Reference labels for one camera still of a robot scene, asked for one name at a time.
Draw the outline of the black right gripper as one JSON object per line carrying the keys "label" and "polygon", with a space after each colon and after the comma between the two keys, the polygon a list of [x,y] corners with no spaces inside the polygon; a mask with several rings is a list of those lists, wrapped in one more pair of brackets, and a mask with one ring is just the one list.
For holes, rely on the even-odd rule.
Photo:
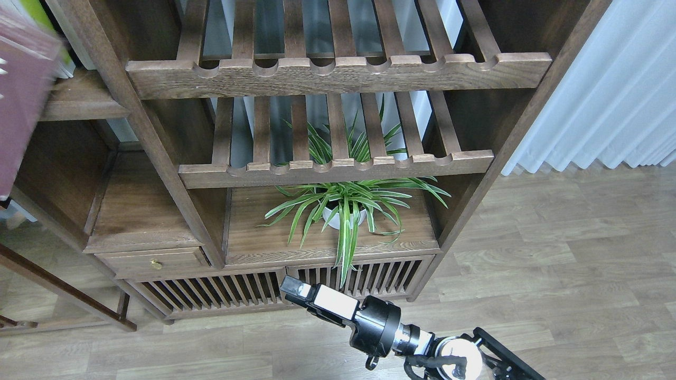
{"label": "black right gripper", "polygon": [[280,284],[285,300],[307,308],[318,318],[352,328],[350,346],[367,354],[365,367],[374,370],[391,351],[399,356],[427,355],[433,334],[401,323],[401,309],[391,301],[367,296],[363,301],[324,284],[308,284],[286,275]]}

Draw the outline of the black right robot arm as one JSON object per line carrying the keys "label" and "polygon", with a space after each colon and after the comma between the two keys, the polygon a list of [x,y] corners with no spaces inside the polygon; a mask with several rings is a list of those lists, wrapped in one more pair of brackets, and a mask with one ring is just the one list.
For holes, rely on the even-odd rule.
{"label": "black right robot arm", "polygon": [[488,368],[494,379],[541,379],[542,375],[522,361],[484,329],[473,334],[438,337],[414,324],[401,322],[401,309],[391,301],[367,296],[360,301],[325,284],[308,284],[285,276],[280,290],[285,298],[321,320],[350,327],[350,346],[367,355],[365,368],[374,370],[390,352],[403,358],[408,378],[476,379]]}

